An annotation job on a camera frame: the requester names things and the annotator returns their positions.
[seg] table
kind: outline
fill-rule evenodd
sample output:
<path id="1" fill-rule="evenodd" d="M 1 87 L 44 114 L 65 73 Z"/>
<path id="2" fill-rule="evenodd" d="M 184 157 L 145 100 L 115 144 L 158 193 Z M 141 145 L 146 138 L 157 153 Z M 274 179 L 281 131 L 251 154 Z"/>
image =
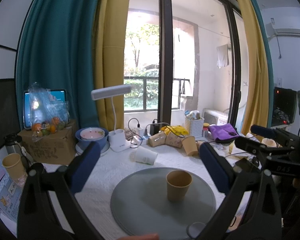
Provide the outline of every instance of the table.
<path id="1" fill-rule="evenodd" d="M 126 236 L 112 217 L 110 198 L 115 186 L 123 178 L 135 171 L 152 167 L 172 167 L 187 170 L 198 175 L 209 184 L 216 198 L 216 208 L 220 206 L 225 197 L 223 193 L 218 192 L 208 171 L 198 156 L 188 157 L 183 149 L 177 149 L 167 145 L 155 148 L 149 147 L 148 145 L 141 147 L 158 152 L 157 160 L 153 166 L 134 162 L 133 155 L 135 149 L 129 148 L 119 153 L 109 149 L 104 156 L 100 157 L 83 190 L 75 194 L 75 198 L 91 223 L 106 240 L 115 240 L 119 237 Z M 223 147 L 221 150 L 215 148 L 215 150 L 219 155 L 225 156 L 227 155 L 228 147 Z M 231 156 L 227 158 L 227 160 L 233 165 L 238 159 Z M 44 166 L 48 172 L 52 172 L 56 170 L 59 165 L 44 164 Z M 56 199 L 55 193 L 49 193 L 62 227 L 72 232 Z M 244 194 L 239 209 L 247 205 L 249 196 L 250 192 Z"/>

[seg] computer monitor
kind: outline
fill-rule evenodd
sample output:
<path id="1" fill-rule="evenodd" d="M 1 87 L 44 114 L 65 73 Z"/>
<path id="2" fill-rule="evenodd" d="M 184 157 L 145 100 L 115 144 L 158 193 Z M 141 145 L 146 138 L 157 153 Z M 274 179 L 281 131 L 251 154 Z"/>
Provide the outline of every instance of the computer monitor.
<path id="1" fill-rule="evenodd" d="M 297 111 L 297 92 L 292 89 L 274 88 L 271 126 L 289 125 Z"/>
<path id="2" fill-rule="evenodd" d="M 56 97 L 57 100 L 63 102 L 66 101 L 66 91 L 65 90 L 51 90 L 51 95 Z M 23 127 L 27 130 L 31 129 L 30 120 L 30 97 L 28 91 L 23 93 Z"/>

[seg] pink bowl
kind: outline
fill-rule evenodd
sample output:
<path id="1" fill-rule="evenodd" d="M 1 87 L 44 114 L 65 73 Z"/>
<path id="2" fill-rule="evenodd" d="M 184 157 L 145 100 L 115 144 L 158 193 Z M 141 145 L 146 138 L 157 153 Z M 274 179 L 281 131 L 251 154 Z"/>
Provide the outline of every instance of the pink bowl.
<path id="1" fill-rule="evenodd" d="M 83 140 L 95 141 L 100 140 L 105 136 L 105 131 L 98 127 L 89 127 L 80 132 L 80 137 Z"/>

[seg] blue bowl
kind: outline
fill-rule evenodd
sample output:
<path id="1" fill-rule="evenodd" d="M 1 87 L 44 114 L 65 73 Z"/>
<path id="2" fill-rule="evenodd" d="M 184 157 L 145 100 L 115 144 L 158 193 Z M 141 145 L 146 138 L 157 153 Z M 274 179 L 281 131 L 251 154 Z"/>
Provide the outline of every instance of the blue bowl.
<path id="1" fill-rule="evenodd" d="M 102 150 L 103 147 L 106 145 L 106 142 L 107 142 L 107 140 L 108 140 L 109 131 L 108 131 L 107 129 L 102 128 L 102 127 L 98 127 L 98 128 L 100 128 L 100 129 L 102 129 L 103 131 L 105 131 L 105 136 L 104 136 L 103 138 L 101 138 L 101 139 L 99 139 L 99 140 L 95 140 L 95 141 L 99 144 L 100 150 Z M 81 133 L 81 131 L 84 130 L 84 129 L 86 129 L 86 128 L 82 128 L 82 129 L 77 130 L 77 131 L 75 132 L 75 137 L 76 137 L 77 140 L 80 142 L 80 148 L 81 148 L 82 150 L 85 150 L 85 149 L 88 147 L 88 145 L 91 143 L 91 141 L 83 140 L 83 139 L 81 138 L 80 133 Z"/>

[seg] metal thermos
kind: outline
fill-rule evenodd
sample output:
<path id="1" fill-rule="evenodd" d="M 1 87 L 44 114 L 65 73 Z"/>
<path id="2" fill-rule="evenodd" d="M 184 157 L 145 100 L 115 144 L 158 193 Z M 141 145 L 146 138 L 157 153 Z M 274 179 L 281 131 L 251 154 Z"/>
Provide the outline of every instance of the metal thermos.
<path id="1" fill-rule="evenodd" d="M 10 153 L 18 153 L 21 157 L 22 165 L 25 169 L 29 168 L 29 163 L 26 157 L 22 154 L 22 150 L 19 145 L 22 146 L 22 137 L 17 135 L 16 133 L 9 134 L 4 138 L 4 145 L 7 149 L 8 154 Z"/>

